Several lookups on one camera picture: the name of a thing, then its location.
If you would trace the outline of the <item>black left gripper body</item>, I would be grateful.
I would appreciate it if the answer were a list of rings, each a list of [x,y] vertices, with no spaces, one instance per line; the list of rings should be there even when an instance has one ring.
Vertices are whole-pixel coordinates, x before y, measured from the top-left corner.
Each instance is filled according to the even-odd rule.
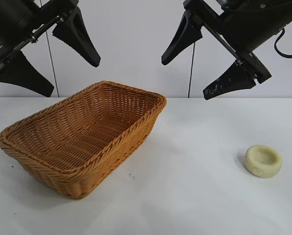
[[[33,0],[0,0],[0,63],[67,19],[78,2],[50,0],[39,7]]]

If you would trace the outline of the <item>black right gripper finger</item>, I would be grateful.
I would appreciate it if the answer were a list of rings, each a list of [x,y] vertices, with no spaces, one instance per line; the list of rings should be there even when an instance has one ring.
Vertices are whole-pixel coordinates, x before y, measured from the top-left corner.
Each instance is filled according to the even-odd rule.
[[[219,78],[203,90],[204,99],[212,99],[234,91],[252,89],[256,86],[252,75],[254,73],[247,62],[239,64],[235,61]]]
[[[183,50],[201,39],[201,28],[202,20],[191,11],[185,11],[170,45],[161,56],[161,63],[169,64]]]

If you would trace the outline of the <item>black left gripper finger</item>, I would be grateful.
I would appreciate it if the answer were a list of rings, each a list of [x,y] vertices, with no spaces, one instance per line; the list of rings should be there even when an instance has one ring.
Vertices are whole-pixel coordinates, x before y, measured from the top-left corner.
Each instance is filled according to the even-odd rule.
[[[70,15],[56,25],[52,35],[78,52],[90,65],[99,66],[101,57],[88,35],[79,7],[70,10]]]
[[[23,87],[45,97],[50,97],[54,90],[54,86],[30,64],[21,51],[0,64],[0,83]]]

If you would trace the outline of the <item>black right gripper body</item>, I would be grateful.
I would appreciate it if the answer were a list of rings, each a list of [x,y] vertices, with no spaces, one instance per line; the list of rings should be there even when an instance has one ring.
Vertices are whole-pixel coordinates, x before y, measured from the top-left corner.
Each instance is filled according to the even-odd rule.
[[[263,83],[271,74],[253,51],[292,22],[292,0],[228,0],[217,14],[203,0],[186,0],[203,26],[226,47],[241,64],[247,62],[255,82]]]

